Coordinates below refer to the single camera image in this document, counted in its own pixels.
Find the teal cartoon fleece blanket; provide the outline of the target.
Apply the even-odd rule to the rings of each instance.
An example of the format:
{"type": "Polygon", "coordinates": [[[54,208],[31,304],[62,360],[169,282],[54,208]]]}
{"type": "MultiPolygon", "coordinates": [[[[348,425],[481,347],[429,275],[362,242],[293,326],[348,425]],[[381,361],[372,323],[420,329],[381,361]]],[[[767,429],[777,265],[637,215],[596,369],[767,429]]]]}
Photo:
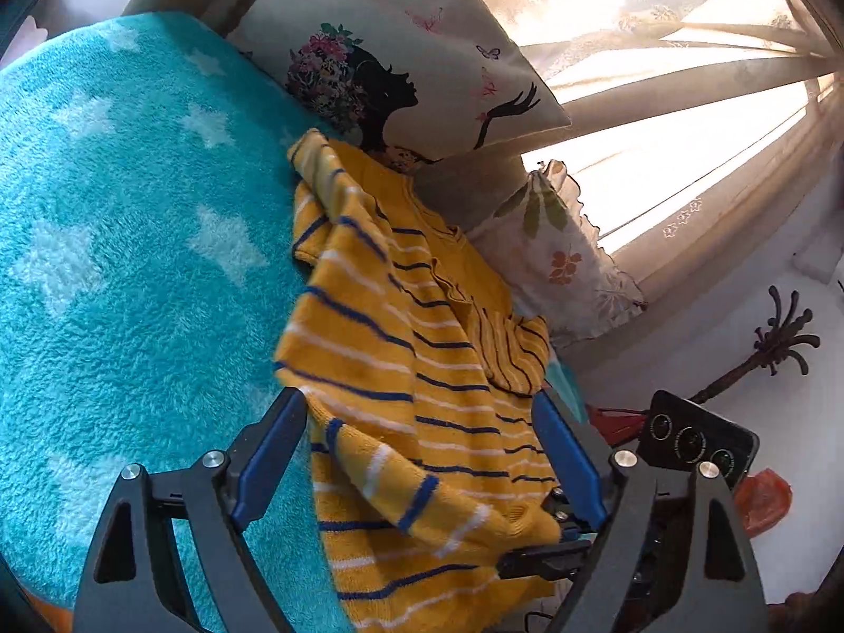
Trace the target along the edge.
{"type": "MultiPolygon", "coordinates": [[[[186,14],[79,28],[4,70],[2,552],[29,589],[76,607],[120,472],[229,449],[287,389],[275,354],[310,274],[289,150],[308,131],[336,140],[186,14]]],[[[173,532],[201,631],[226,630],[189,524],[173,532]]],[[[309,409],[243,538],[289,631],[357,631],[309,409]]]]}

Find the floral leaf print pillow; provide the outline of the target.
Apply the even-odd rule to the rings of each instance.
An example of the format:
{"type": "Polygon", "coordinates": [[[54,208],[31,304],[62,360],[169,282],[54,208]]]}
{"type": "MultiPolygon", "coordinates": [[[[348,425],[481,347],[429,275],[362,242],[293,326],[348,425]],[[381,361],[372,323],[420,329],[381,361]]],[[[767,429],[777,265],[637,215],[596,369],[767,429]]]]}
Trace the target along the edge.
{"type": "Polygon", "coordinates": [[[509,284],[519,313],[544,317],[558,350],[598,339],[647,310],[637,283],[599,246],[599,229],[582,213],[579,196],[567,166],[551,160],[468,233],[509,284]]]}

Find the orange plastic bag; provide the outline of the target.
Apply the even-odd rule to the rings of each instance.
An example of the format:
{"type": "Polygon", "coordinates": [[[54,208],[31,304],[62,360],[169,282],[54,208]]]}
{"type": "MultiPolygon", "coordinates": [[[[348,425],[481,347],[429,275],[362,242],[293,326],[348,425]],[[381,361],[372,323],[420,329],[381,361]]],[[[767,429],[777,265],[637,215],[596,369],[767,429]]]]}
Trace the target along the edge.
{"type": "Polygon", "coordinates": [[[792,504],[792,488],[780,474],[764,469],[737,486],[735,506],[750,538],[757,538],[777,526],[792,504]]]}

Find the lady silhouette cushion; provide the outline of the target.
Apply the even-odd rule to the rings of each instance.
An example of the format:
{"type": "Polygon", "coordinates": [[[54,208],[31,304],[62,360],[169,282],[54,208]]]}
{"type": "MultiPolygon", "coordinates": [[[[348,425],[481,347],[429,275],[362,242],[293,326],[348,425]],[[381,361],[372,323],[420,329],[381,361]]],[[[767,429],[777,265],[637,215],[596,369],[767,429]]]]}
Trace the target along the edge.
{"type": "Polygon", "coordinates": [[[255,0],[229,39],[399,173],[569,121],[482,0],[255,0]]]}

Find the yellow striped knit sweater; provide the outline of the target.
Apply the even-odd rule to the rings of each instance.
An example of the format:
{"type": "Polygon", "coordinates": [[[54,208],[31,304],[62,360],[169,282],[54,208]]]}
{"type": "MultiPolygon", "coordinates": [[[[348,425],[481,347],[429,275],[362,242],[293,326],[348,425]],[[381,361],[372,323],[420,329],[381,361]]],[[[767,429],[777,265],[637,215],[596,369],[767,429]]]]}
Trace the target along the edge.
{"type": "Polygon", "coordinates": [[[408,176],[308,131],[293,253],[310,268],[277,346],[305,396],[320,537],[357,631],[481,631],[548,593],[504,554],[559,542],[532,426],[548,329],[416,199],[408,176]]]}

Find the beige sheer curtain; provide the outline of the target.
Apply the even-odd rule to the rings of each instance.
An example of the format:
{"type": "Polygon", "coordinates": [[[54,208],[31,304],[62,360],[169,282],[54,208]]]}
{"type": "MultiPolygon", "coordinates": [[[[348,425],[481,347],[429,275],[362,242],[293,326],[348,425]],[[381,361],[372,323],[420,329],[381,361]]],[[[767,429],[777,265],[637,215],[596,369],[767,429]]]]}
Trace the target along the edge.
{"type": "Polygon", "coordinates": [[[515,141],[562,161],[599,246],[653,304],[723,256],[842,139],[842,0],[482,0],[567,126],[515,141]]]}

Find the red cloth item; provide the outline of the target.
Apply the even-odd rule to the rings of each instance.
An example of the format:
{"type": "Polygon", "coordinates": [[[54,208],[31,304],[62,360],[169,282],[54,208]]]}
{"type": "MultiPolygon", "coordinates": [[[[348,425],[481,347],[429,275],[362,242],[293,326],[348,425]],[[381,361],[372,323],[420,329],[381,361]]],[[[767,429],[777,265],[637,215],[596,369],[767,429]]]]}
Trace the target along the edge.
{"type": "Polygon", "coordinates": [[[589,423],[611,447],[638,440],[648,420],[647,410],[603,409],[587,405],[589,423]]]}

